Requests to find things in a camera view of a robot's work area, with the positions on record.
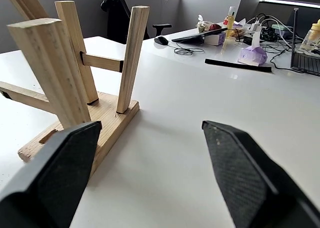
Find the purple tissue box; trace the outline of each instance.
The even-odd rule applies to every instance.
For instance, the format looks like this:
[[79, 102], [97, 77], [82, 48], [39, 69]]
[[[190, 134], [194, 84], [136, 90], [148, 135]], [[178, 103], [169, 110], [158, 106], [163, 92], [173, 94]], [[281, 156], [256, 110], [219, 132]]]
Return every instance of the purple tissue box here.
[[249, 46], [241, 50], [238, 62], [257, 67], [266, 63], [267, 58], [267, 53], [261, 47], [252, 49], [252, 46]]

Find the computer mouse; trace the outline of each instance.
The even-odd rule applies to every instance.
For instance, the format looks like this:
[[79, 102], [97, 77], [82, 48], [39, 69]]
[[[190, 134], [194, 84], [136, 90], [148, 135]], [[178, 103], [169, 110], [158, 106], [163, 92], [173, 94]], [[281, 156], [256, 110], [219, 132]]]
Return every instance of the computer mouse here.
[[154, 42], [163, 46], [167, 46], [169, 44], [169, 41], [162, 35], [154, 38]]

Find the wooden plank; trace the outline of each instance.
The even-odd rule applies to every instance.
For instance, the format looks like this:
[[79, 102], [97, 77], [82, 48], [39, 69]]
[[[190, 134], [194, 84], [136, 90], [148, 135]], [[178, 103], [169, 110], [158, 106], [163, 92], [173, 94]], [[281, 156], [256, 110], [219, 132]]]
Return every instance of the wooden plank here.
[[[88, 106], [92, 120], [101, 121], [102, 123], [102, 130], [100, 132], [92, 164], [91, 176], [101, 164], [112, 146], [116, 143], [117, 139], [128, 126], [135, 114], [139, 111], [139, 103], [132, 100], [126, 112], [124, 114], [118, 114], [116, 112], [118, 97], [116, 95], [101, 92], [98, 94], [99, 101]], [[20, 158], [25, 162], [28, 162], [43, 147], [43, 144], [39, 143], [43, 137], [47, 136], [52, 130], [61, 131], [62, 129], [60, 122], [52, 124], [18, 151]]]
[[0, 91], [6, 93], [5, 97], [40, 110], [55, 113], [44, 94], [24, 89], [19, 86], [0, 81]]
[[26, 20], [48, 18], [48, 14], [38, 0], [10, 0]]
[[91, 121], [63, 22], [42, 18], [8, 25], [63, 128]]
[[116, 111], [121, 114], [127, 110], [131, 100], [148, 16], [148, 6], [132, 7], [119, 99], [116, 109]]
[[110, 59], [93, 54], [82, 54], [83, 64], [91, 67], [98, 67], [101, 69], [122, 72], [124, 61], [119, 59]]
[[91, 68], [90, 66], [84, 65], [80, 57], [80, 52], [87, 52], [78, 18], [76, 4], [74, 1], [56, 1], [55, 7], [59, 18], [63, 20], [69, 34], [70, 43], [74, 50], [78, 69], [84, 84], [86, 102], [88, 104], [92, 104], [99, 98]]

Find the tissue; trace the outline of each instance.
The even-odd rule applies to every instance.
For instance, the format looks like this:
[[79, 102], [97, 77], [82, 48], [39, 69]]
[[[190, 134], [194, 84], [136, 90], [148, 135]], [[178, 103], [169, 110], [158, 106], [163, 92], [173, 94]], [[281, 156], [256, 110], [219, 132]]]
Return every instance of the tissue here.
[[260, 47], [260, 32], [256, 32], [252, 38], [252, 46], [241, 50], [238, 62], [251, 66], [261, 66], [266, 63], [267, 59], [267, 53]]

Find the white box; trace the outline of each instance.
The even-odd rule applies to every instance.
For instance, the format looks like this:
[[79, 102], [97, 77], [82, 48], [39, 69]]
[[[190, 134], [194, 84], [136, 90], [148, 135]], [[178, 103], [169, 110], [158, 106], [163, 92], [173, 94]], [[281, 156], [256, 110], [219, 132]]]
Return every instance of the white box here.
[[223, 42], [225, 42], [226, 39], [226, 33], [220, 33], [220, 34], [212, 34], [209, 36], [206, 36], [204, 39], [204, 43], [212, 46], [219, 46]]

